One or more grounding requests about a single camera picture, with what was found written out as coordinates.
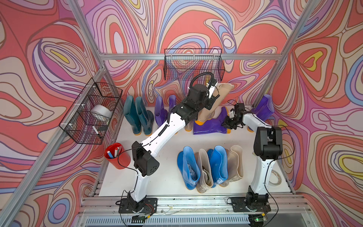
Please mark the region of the teal rain boot yellow sole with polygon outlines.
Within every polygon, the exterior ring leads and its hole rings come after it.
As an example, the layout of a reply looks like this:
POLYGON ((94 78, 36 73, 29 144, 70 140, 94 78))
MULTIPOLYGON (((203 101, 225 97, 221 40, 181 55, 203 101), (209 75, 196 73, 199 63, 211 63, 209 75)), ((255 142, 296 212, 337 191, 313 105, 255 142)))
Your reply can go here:
POLYGON ((124 104, 124 116, 128 123, 131 125, 131 129, 134 133, 134 135, 140 135, 141 134, 141 122, 139 120, 134 98, 133 96, 129 95, 126 98, 125 104, 124 104))

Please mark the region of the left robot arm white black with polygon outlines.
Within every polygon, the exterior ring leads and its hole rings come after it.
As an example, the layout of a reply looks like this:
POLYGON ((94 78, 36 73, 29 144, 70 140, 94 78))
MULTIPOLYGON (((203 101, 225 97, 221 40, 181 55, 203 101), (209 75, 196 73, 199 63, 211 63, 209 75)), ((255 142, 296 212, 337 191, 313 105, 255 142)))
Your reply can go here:
POLYGON ((156 172, 160 165, 156 157, 162 147, 189 122, 196 120, 202 109, 210 110, 218 98, 217 84, 192 86, 186 98, 171 110, 162 126, 147 139, 132 144, 132 158, 138 173, 135 188, 130 193, 133 201, 140 203, 145 199, 148 178, 156 172))

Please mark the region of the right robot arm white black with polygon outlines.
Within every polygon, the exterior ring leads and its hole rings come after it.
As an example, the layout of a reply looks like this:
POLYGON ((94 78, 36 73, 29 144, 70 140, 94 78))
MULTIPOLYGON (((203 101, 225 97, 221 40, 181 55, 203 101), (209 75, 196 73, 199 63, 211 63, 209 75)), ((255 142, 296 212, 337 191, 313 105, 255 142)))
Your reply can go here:
POLYGON ((255 132, 253 152, 257 156, 257 165, 245 207, 249 211, 270 211, 268 184, 273 166, 283 152, 281 128, 265 123, 252 111, 247 111, 243 103, 233 105, 231 115, 225 117, 222 126, 230 130, 247 126, 255 132))

